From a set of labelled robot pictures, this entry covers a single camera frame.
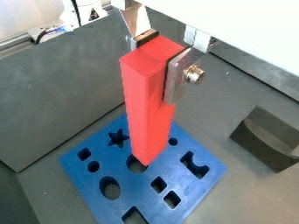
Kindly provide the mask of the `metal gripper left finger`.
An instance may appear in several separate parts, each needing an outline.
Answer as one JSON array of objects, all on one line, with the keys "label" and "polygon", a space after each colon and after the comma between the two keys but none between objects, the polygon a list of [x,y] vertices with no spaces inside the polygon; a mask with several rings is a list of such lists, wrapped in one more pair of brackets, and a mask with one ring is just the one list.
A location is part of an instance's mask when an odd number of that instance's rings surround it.
[{"label": "metal gripper left finger", "polygon": [[150,26],[145,6],[142,4],[138,3],[125,10],[117,9],[116,14],[125,27],[128,49],[133,51],[158,36],[158,31]]}]

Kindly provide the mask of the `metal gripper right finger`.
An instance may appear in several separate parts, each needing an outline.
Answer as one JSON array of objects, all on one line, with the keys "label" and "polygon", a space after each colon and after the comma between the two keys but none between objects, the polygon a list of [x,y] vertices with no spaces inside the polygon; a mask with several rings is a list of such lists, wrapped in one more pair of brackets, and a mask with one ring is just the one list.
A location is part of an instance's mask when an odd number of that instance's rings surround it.
[{"label": "metal gripper right finger", "polygon": [[201,57],[217,44],[208,33],[189,25],[184,29],[182,41],[188,46],[166,61],[162,101],[168,105],[173,105],[182,97],[188,84],[198,85],[202,81]]}]

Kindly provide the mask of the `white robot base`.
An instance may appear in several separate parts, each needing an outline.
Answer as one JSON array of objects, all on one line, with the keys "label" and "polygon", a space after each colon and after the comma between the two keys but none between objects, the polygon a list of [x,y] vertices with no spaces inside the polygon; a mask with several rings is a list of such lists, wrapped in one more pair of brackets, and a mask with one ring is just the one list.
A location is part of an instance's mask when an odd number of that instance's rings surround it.
[{"label": "white robot base", "polygon": [[61,3],[59,20],[67,32],[107,15],[99,0],[61,0]]}]

